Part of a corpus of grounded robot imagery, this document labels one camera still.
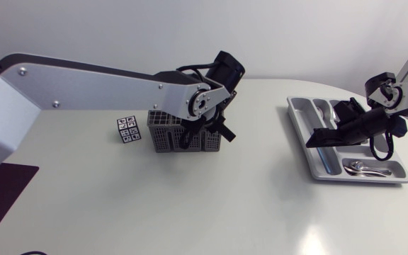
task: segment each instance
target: rubik's cube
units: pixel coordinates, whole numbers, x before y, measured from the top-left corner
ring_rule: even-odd
[[[134,116],[121,118],[118,120],[119,134],[124,143],[141,139],[140,130]]]

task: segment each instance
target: wire mesh basket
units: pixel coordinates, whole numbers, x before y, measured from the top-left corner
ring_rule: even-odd
[[[193,136],[190,147],[182,149],[179,140],[185,128],[181,126],[182,119],[160,110],[150,110],[147,116],[152,141],[156,152],[218,152],[220,150],[221,135],[211,133],[205,128]]]

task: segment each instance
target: cutlery tray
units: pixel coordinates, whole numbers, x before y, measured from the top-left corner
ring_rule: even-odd
[[[333,106],[340,100],[323,98],[288,97],[288,113],[297,132],[300,144],[310,165],[310,171],[315,179],[331,181],[359,181],[373,183],[408,183],[408,173],[395,152],[391,159],[378,161],[369,148],[369,142],[361,145],[343,147],[306,148],[306,142],[315,128],[336,129],[338,118],[334,115]],[[375,148],[380,157],[387,151],[385,137],[375,138]],[[361,160],[366,166],[376,169],[388,169],[392,172],[388,177],[353,176],[346,172],[343,166],[348,166],[354,160]]]

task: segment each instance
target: white table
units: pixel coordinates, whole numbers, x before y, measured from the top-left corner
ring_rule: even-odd
[[[408,254],[408,184],[314,180],[287,114],[287,96],[354,94],[237,91],[237,137],[219,152],[155,153],[146,111],[43,112],[6,161],[40,170],[0,224],[0,254]],[[142,139],[123,144],[115,120],[130,115]],[[408,133],[395,149],[408,170]]]

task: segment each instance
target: spoon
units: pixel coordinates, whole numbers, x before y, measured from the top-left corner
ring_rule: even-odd
[[[352,168],[350,168],[350,167],[348,167],[348,166],[344,166],[344,169],[345,169],[348,173],[353,174],[353,175],[357,175],[357,176],[358,176],[359,174],[365,174],[366,176],[388,177],[388,175],[382,174],[382,173],[380,173],[380,172],[378,172],[378,171],[355,170],[355,169],[352,169]]]
[[[360,161],[360,160],[352,161],[349,165],[350,165],[350,167],[351,167],[352,169],[355,169],[355,170],[361,170],[361,171],[376,171],[376,172],[379,172],[379,173],[381,173],[381,174],[388,175],[388,176],[390,176],[390,175],[392,174],[392,172],[391,172],[390,170],[388,170],[388,169],[381,170],[381,169],[374,169],[374,168],[371,168],[371,167],[369,167],[369,166],[366,166],[366,165],[365,165],[362,161]]]

